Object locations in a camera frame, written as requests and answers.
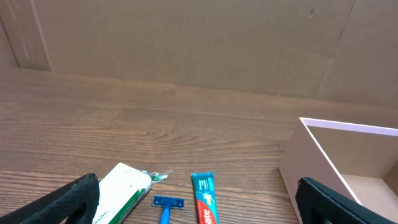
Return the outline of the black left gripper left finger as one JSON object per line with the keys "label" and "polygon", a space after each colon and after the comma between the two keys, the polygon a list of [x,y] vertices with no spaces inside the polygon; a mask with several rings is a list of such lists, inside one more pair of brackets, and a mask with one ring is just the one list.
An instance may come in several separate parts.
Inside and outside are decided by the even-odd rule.
{"label": "black left gripper left finger", "polygon": [[96,174],[89,173],[2,216],[1,223],[92,224],[99,197],[99,180]]}

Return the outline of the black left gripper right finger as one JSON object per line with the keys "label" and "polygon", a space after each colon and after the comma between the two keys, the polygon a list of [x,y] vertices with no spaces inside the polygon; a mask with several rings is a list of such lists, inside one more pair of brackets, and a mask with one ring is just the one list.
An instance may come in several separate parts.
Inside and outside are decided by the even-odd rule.
{"label": "black left gripper right finger", "polygon": [[295,201],[303,224],[393,224],[310,177],[298,181]]}

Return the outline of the Colgate toothpaste tube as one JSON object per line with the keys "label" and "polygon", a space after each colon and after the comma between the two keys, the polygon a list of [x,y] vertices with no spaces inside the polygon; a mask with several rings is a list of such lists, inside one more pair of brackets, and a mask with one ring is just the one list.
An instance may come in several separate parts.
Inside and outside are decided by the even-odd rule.
{"label": "Colgate toothpaste tube", "polygon": [[192,173],[199,224],[219,224],[213,172]]}

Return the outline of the white green soap packet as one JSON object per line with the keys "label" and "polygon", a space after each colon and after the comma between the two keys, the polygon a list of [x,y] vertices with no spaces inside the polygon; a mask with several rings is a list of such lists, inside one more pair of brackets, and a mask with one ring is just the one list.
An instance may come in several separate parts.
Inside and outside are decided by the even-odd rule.
{"label": "white green soap packet", "polygon": [[99,202],[92,224],[121,224],[151,187],[170,173],[149,173],[118,163],[99,182]]}

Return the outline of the white cardboard box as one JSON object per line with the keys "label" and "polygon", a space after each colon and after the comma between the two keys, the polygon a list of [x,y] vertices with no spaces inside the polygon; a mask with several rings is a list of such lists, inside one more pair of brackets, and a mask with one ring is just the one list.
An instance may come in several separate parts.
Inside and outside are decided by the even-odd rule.
{"label": "white cardboard box", "polygon": [[279,164],[293,208],[302,177],[397,221],[397,130],[301,118]]}

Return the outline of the blue disposable razor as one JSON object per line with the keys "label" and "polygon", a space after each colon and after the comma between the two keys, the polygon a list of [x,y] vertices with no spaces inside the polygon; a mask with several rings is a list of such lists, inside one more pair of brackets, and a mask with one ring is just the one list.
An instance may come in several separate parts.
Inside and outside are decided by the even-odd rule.
{"label": "blue disposable razor", "polygon": [[163,211],[159,220],[159,224],[169,224],[171,209],[185,209],[185,200],[177,197],[166,197],[156,195],[153,200],[153,207],[162,207]]}

